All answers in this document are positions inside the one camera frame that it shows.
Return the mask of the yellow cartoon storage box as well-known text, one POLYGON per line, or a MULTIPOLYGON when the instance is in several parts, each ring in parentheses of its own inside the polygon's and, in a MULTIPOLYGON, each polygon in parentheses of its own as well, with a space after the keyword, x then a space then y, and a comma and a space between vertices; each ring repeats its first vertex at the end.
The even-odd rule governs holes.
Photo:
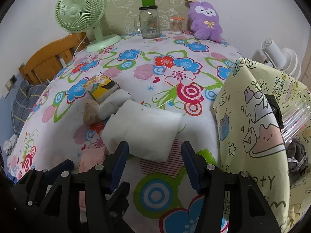
MULTIPOLYGON (((265 94, 284 115, 295 103, 310 103, 302 82, 265 64, 239 58, 222 86, 216 114, 220 164, 230 173, 247 171, 259 186, 282 232, 289 232, 310 208, 310 159, 302 174, 289 171, 286 143, 265 94)), ((297 138, 310 153, 310 121, 297 138)))

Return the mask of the white cloth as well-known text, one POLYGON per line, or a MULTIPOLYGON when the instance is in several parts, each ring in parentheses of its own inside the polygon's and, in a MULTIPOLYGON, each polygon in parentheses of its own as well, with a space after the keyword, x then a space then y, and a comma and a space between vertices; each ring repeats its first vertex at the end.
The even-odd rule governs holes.
POLYGON ((182 114, 127 100, 106 123, 101 138, 113 154, 121 141, 133 156, 165 162, 182 122, 182 114))

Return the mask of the dark grey drawstring pouch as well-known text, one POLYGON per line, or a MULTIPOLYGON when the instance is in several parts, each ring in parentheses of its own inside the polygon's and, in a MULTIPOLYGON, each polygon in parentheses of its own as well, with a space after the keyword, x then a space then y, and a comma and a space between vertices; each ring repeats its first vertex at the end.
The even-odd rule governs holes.
POLYGON ((308 166, 305 146, 297 138, 293 138, 288 145, 286 155, 289 171, 294 175, 302 174, 308 166))

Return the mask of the clear plastic zip bag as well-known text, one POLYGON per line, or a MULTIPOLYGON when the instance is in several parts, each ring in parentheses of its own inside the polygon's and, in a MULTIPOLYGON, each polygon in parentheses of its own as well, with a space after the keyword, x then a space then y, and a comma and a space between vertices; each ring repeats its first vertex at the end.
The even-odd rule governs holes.
POLYGON ((310 121, 310 103, 307 101, 295 103, 290 110, 284 113, 282 120, 284 127, 281 129, 281 135, 284 142, 288 144, 310 121))

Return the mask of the black plastic bag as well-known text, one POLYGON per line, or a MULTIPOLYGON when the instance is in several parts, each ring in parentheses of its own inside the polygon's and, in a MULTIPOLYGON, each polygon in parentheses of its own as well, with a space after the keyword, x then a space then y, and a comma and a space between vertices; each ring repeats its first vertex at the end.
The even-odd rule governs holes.
POLYGON ((282 130, 284 128, 284 124, 283 124, 283 118, 282 118, 282 114, 281 114, 281 110, 279 108, 278 103, 276 102, 276 99, 273 95, 269 95, 269 94, 265 94, 270 107, 272 109, 272 112, 277 120, 277 123, 279 125, 280 130, 282 130))

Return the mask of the pink folded cloth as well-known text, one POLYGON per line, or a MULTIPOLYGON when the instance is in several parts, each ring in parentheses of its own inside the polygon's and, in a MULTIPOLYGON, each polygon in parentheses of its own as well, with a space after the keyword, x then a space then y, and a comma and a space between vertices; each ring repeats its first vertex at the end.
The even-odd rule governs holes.
POLYGON ((79 173, 87 172, 95 165, 103 163, 106 158, 106 154, 107 152, 105 146, 85 149, 81 157, 79 173))

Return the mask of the beige rolled stocking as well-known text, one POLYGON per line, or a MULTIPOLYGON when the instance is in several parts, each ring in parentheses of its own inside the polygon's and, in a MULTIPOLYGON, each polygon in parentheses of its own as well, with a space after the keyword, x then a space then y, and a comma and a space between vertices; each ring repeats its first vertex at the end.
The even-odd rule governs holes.
POLYGON ((90 126, 100 121, 98 102, 93 99, 87 99, 84 103, 83 123, 90 126))

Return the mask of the blue plaid bedding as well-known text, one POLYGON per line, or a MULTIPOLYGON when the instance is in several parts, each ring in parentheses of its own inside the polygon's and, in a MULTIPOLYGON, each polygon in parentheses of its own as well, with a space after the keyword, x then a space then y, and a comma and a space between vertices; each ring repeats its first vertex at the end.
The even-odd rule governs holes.
POLYGON ((28 116, 34 114, 40 104, 39 98, 47 89, 48 84, 31 85, 23 80, 17 88, 16 96, 11 107, 12 126, 14 134, 18 137, 26 123, 28 116))

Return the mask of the wooden chair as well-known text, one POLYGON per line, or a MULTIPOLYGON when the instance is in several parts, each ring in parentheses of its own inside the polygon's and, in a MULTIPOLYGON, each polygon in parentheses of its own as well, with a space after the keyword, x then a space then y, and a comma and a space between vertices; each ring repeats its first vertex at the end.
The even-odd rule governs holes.
POLYGON ((21 65, 19 73, 32 85, 51 81, 63 68, 61 60, 68 64, 74 56, 74 48, 78 51, 87 46, 85 32, 70 34, 53 41, 38 50, 25 65, 21 65))

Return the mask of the floral tablecloth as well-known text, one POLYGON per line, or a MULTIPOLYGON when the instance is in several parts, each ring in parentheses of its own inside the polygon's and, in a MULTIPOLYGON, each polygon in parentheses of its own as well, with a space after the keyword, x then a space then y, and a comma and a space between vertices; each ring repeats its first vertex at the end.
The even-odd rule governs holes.
POLYGON ((30 113, 7 160, 9 173, 51 169, 65 159, 79 167, 87 149, 104 145, 106 123, 83 123, 88 79, 103 73, 145 107, 180 113, 182 123, 167 161, 129 156, 122 180, 129 182, 126 222, 136 232, 194 232, 203 198, 192 189, 181 156, 189 141, 208 163, 218 162, 218 134, 212 104, 240 53, 226 41, 199 41, 189 33, 146 40, 122 37, 104 50, 78 52, 34 93, 30 113))

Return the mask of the white standing fan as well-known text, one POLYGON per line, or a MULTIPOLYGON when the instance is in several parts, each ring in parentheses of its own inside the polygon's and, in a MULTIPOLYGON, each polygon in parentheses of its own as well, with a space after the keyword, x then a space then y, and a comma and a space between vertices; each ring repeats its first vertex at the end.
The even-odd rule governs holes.
POLYGON ((271 38, 267 38, 261 43, 261 50, 265 55, 264 64, 295 79, 300 78, 301 64, 294 50, 286 47, 278 47, 271 38))

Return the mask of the cotton swab jar orange lid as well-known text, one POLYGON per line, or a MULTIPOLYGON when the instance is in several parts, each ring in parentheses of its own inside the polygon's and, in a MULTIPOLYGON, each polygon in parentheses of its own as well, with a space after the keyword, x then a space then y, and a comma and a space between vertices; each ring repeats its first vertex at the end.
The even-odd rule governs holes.
POLYGON ((182 34, 183 31, 183 17, 171 17, 170 18, 170 33, 171 34, 182 34))

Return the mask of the green desk fan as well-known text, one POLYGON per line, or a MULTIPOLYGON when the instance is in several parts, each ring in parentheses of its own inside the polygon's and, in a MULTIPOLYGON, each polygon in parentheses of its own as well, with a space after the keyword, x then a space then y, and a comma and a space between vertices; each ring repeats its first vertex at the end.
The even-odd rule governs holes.
POLYGON ((118 43, 121 36, 102 34, 100 20, 106 10, 106 0, 58 0, 55 5, 55 19, 63 30, 82 33, 92 30, 95 40, 88 44, 86 51, 96 52, 118 43))

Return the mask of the wall power socket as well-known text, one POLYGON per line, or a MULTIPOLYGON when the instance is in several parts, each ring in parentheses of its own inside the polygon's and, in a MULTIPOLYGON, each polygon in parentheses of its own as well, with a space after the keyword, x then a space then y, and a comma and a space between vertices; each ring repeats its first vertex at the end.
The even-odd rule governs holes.
POLYGON ((13 76, 9 79, 9 81, 5 84, 6 89, 7 89, 8 91, 10 91, 10 90, 13 88, 13 86, 14 86, 14 84, 15 84, 16 82, 17 82, 17 78, 16 78, 15 75, 13 75, 13 76))

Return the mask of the green cartoon wall panel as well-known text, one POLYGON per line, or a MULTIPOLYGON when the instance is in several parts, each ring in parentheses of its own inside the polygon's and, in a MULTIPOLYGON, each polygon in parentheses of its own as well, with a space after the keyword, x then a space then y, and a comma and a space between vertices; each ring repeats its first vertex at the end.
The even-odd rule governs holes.
POLYGON ((138 29, 140 7, 157 6, 161 31, 169 30, 172 17, 187 18, 188 7, 185 0, 106 0, 101 29, 104 35, 129 34, 138 29))

